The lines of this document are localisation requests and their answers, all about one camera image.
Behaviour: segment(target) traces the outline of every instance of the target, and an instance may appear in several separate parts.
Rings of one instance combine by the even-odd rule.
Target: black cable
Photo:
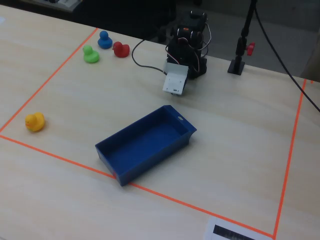
[[[208,52],[209,52],[209,45],[206,46],[206,52],[205,52],[205,54],[204,54],[201,58],[204,58],[205,56],[207,56]]]
[[[310,103],[312,103],[312,105],[320,112],[320,108],[311,100],[311,98],[305,93],[305,91],[300,87],[300,85],[297,83],[297,81],[294,79],[294,77],[290,74],[290,72],[288,71],[288,69],[286,68],[285,64],[283,63],[283,61],[281,60],[279,54],[277,53],[276,49],[274,48],[274,46],[272,45],[272,43],[270,42],[269,37],[267,36],[267,33],[264,29],[264,27],[262,26],[262,23],[260,21],[258,12],[257,12],[257,8],[254,9],[255,12],[255,16],[256,19],[258,20],[258,23],[261,27],[261,30],[265,36],[265,39],[267,40],[267,42],[269,43],[270,47],[272,48],[274,54],[276,55],[276,58],[279,60],[279,62],[281,63],[283,69],[285,70],[285,72],[289,75],[289,77],[292,79],[292,81],[295,83],[295,85],[300,89],[300,91],[304,94],[304,96],[310,101]]]
[[[158,70],[162,73],[164,73],[165,75],[167,75],[167,73],[163,70],[161,70],[160,68],[157,68],[155,66],[147,66],[147,65],[141,65],[139,63],[137,63],[137,61],[135,60],[135,57],[134,57],[134,51],[136,50],[136,48],[142,44],[143,42],[145,41],[145,39],[141,40],[137,45],[135,45],[135,47],[133,48],[132,52],[131,52],[131,57],[132,57],[132,60],[134,61],[135,64],[137,64],[139,67],[142,67],[142,68],[148,68],[148,69],[155,69],[155,70]]]

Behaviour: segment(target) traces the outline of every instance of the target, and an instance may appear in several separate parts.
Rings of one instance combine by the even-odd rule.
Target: yellow rubber duck
[[[45,116],[41,112],[29,114],[25,117],[25,126],[32,132],[41,130],[45,125]]]

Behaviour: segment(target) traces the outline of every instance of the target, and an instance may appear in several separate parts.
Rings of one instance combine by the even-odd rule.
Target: blue rubber duck
[[[112,46],[112,39],[106,31],[100,32],[100,39],[98,40],[98,45],[102,49],[109,49]]]

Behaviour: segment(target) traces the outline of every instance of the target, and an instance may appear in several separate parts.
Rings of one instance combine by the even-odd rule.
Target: green rubber duck
[[[92,49],[92,46],[90,45],[85,45],[83,47],[83,52],[84,52],[84,61],[86,63],[89,63],[89,64],[94,64],[96,62],[99,61],[99,53],[97,51],[94,51]]]

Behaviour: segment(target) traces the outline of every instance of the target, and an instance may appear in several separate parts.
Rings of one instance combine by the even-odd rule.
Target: microphone stand
[[[236,56],[235,56],[235,59],[231,61],[228,69],[228,73],[230,74],[241,75],[242,70],[244,69],[244,66],[245,66],[245,62],[242,61],[242,56],[245,54],[246,50],[247,50],[247,54],[251,56],[255,48],[254,42],[250,43],[249,46],[247,46],[247,36],[249,34],[249,27],[250,27],[251,20],[252,20],[254,11],[256,9],[256,3],[257,3],[257,0],[251,0],[250,8],[246,16],[244,27],[241,31],[241,37],[239,37],[238,43],[236,45],[236,50],[235,50]]]

